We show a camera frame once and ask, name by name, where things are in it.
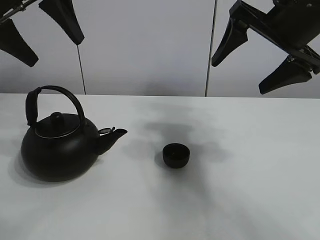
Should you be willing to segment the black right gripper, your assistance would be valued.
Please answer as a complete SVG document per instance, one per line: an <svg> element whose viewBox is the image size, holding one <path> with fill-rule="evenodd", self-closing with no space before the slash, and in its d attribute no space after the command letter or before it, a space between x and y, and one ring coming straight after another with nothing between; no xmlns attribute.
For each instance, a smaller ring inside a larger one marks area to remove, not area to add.
<svg viewBox="0 0 320 240"><path fill-rule="evenodd" d="M289 55L259 85L262 95L279 88L306 83L311 72L320 72L320 56L308 44L320 34L318 0L275 0L264 13L238 0L229 10L222 40L211 58L217 67L232 51L248 41L248 29L254 30Z"/></svg>

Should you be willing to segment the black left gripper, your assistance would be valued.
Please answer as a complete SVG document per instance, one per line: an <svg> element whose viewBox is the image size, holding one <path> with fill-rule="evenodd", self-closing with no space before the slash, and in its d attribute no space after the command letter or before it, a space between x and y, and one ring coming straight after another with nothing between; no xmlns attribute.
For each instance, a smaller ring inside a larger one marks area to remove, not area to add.
<svg viewBox="0 0 320 240"><path fill-rule="evenodd" d="M0 49L29 67L33 67L39 58L24 41L10 18L25 11L35 2L37 0L0 1ZM85 36L71 0L42 0L38 6L63 29L75 45L78 46L83 42Z"/></svg>

